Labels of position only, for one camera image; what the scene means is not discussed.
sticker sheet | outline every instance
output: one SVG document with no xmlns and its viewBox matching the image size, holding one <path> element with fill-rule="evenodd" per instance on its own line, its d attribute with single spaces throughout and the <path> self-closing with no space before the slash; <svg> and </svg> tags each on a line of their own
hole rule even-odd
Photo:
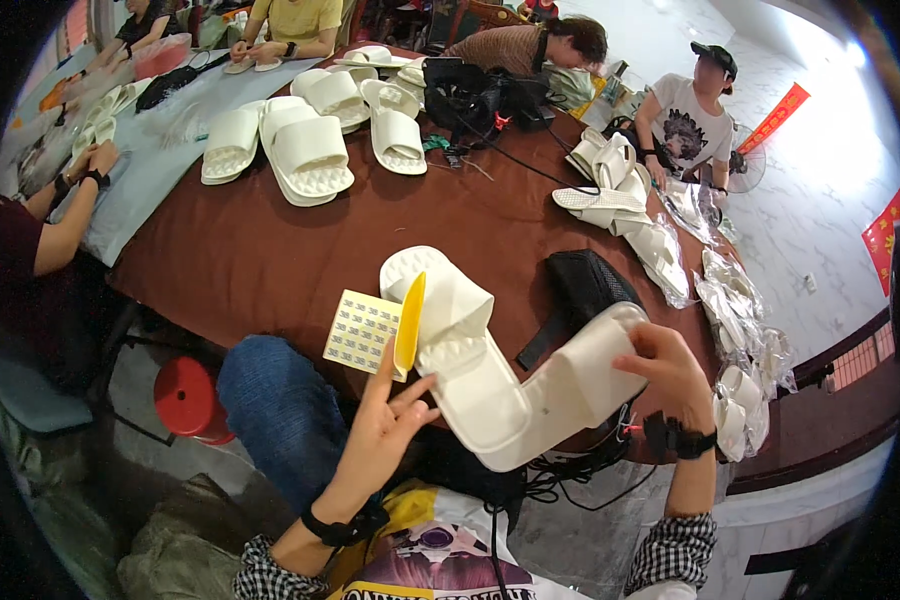
<svg viewBox="0 0 900 600">
<path fill-rule="evenodd" d="M 343 290 L 323 358 L 377 373 L 384 347 L 400 327 L 402 309 L 402 304 L 381 297 Z M 405 383 L 407 371 L 395 368 L 393 380 Z"/>
</svg>

maroon shirt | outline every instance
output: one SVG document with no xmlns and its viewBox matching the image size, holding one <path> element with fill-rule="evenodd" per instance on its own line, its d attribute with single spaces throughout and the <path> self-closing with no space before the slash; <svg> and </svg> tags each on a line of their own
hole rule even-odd
<svg viewBox="0 0 900 600">
<path fill-rule="evenodd" d="M 55 325 L 74 306 L 74 264 L 34 275 L 43 222 L 20 202 L 0 202 L 0 326 L 24 337 L 42 356 L 60 352 Z"/>
</svg>

yellow plastic tool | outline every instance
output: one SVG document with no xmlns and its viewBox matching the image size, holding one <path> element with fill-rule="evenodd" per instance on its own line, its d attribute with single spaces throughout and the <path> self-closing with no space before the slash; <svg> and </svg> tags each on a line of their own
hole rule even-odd
<svg viewBox="0 0 900 600">
<path fill-rule="evenodd" d="M 427 272 L 421 271 L 407 290 L 400 311 L 400 326 L 393 342 L 393 366 L 404 374 L 414 367 L 417 358 L 417 337 L 420 333 L 420 313 L 423 311 L 423 292 L 427 286 Z"/>
</svg>

white t-shirt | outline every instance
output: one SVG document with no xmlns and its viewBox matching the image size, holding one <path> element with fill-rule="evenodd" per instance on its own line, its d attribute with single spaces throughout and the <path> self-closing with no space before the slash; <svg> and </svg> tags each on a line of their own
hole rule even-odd
<svg viewBox="0 0 900 600">
<path fill-rule="evenodd" d="M 650 130 L 676 166 L 675 177 L 682 177 L 684 169 L 711 158 L 721 162 L 731 159 L 731 115 L 726 110 L 717 117 L 708 114 L 697 102 L 692 78 L 669 73 L 652 90 L 662 110 L 653 119 Z"/>
</svg>

brown striped shirt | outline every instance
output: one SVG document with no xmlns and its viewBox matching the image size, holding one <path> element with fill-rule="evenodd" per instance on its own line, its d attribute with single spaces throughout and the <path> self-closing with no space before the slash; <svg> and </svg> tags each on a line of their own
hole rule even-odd
<svg viewBox="0 0 900 600">
<path fill-rule="evenodd" d="M 478 31 L 450 46 L 445 57 L 459 57 L 484 71 L 502 66 L 514 75 L 530 77 L 543 68 L 547 32 L 533 25 L 511 25 Z"/>
</svg>

